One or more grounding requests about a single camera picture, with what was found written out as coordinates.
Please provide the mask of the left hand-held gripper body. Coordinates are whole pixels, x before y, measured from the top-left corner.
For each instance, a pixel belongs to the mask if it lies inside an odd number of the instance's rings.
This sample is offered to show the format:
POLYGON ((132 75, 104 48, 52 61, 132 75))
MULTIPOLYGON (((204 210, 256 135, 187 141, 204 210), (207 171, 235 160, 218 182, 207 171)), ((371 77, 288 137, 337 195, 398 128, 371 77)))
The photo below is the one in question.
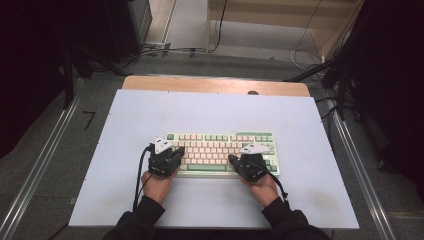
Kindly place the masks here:
POLYGON ((151 144, 148 171, 159 177, 171 176, 181 165, 182 158, 175 158, 173 142, 156 138, 151 144))

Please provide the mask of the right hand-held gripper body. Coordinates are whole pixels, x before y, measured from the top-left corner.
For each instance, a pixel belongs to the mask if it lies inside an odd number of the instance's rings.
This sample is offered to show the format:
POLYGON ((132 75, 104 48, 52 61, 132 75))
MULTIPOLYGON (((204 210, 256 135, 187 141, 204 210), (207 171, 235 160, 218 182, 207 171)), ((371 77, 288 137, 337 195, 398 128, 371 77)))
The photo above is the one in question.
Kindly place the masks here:
POLYGON ((271 151, 271 147, 259 143, 247 144, 240 149, 239 157, 233 156, 235 172, 247 182, 257 182, 269 173, 263 154, 271 151))

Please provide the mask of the green and pink mechanical keyboard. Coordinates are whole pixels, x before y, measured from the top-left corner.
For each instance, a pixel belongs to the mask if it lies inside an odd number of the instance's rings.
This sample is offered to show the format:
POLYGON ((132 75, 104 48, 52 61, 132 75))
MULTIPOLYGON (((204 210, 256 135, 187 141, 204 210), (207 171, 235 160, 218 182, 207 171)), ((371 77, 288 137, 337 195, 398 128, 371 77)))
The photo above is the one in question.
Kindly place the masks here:
POLYGON ((228 156, 240 157, 250 144, 266 146, 267 152, 262 153, 265 166, 272 174, 280 174, 275 139, 270 132, 167 133, 166 139, 174 148, 185 148, 178 177, 236 178, 238 174, 228 156))

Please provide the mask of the person's left hand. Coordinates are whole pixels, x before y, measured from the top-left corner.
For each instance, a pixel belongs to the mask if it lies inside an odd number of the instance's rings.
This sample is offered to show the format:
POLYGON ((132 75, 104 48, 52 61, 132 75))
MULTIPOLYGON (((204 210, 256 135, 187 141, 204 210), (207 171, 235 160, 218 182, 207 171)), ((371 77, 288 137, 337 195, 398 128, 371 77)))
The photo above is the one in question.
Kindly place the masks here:
POLYGON ((172 181, 177 175, 178 171, 175 171, 171 176, 159 177, 145 171, 141 177, 143 183, 143 194, 158 204, 162 204, 172 185, 172 181))

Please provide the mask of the person's right hand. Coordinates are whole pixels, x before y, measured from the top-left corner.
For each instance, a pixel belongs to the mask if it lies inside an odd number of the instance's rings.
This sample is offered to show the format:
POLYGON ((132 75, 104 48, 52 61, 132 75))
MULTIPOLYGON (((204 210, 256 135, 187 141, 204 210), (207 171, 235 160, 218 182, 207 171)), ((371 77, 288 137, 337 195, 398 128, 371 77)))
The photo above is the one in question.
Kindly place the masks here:
POLYGON ((266 208, 278 198, 276 183, 269 175, 263 176, 257 182, 248 182, 242 177, 239 180, 249 189, 253 198, 263 208, 266 208))

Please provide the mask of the white table mat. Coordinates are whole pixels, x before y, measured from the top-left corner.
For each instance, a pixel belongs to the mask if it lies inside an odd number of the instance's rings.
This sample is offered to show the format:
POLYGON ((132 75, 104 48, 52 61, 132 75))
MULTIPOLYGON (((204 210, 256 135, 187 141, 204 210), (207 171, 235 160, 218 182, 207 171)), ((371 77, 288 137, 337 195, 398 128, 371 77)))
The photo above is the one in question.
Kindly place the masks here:
POLYGON ((310 97, 120 90, 116 93, 70 224, 113 226, 131 209, 145 147, 177 133, 269 131, 279 179, 292 208, 324 229, 358 226, 351 201, 310 97))

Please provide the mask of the wooden table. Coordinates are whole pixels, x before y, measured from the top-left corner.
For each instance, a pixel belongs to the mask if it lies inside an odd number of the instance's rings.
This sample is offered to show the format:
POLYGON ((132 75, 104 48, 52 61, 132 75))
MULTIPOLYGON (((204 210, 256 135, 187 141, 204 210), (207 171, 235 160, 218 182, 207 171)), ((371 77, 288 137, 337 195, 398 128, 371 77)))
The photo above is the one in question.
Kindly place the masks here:
POLYGON ((186 77, 186 76, 128 76, 125 90, 155 90, 196 93, 253 94, 265 96, 309 97, 303 83, 256 81, 236 78, 186 77))

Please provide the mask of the grey power strip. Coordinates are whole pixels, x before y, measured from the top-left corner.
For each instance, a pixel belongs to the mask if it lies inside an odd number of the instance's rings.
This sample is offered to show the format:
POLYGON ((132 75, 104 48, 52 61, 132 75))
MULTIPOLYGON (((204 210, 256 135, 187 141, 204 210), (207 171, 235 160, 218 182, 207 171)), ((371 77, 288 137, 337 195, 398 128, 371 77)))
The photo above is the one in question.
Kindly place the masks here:
POLYGON ((142 46, 143 51, 154 51, 154 50, 163 50, 169 49, 170 43, 144 43, 142 46))

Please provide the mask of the black tripod stand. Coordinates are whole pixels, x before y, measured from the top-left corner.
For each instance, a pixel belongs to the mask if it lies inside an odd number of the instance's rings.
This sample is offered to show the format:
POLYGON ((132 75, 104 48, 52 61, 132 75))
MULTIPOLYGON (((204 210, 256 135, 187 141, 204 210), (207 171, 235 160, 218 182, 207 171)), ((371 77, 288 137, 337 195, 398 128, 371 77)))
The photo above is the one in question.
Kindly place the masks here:
POLYGON ((338 84, 338 93, 336 95, 334 106, 335 111, 342 120, 345 120, 344 109, 345 106, 345 95, 347 90, 347 84, 349 80, 349 66, 342 60, 331 59, 326 62, 313 67, 310 70, 306 70, 298 76, 290 79, 286 79, 286 82, 301 82, 312 75, 326 70, 326 73, 321 81, 321 85, 324 89, 330 89, 338 84))

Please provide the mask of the light wooden shelf unit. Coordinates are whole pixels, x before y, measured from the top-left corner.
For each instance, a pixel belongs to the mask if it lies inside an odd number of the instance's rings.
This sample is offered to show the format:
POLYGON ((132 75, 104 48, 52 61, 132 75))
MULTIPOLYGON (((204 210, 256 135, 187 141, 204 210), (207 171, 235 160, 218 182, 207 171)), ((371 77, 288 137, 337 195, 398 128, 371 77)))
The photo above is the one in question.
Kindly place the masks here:
POLYGON ((355 24, 365 0, 207 0, 206 49, 212 20, 304 28, 330 59, 355 24))

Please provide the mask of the black curtain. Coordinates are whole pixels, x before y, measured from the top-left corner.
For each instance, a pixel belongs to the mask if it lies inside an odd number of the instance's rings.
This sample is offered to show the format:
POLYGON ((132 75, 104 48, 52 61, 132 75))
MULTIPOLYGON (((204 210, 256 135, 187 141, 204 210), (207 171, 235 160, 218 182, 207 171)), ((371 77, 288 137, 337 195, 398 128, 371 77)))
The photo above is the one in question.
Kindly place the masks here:
POLYGON ((60 94, 73 100, 72 70, 116 65, 139 52, 134 0, 0 0, 0 158, 60 94))
POLYGON ((364 0, 349 40, 362 121, 424 202, 424 0, 364 0))

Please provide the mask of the aluminium floor rail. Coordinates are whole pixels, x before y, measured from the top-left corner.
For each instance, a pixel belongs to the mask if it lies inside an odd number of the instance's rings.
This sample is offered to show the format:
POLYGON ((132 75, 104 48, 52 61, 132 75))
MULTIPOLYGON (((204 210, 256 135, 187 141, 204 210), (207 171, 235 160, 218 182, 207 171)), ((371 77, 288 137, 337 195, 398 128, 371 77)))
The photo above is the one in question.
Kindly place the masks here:
POLYGON ((0 159, 0 240, 11 240, 80 98, 64 109, 54 100, 26 131, 17 146, 0 159))
POLYGON ((334 121, 380 239, 397 240, 386 211, 351 137, 347 124, 338 114, 335 114, 334 121))

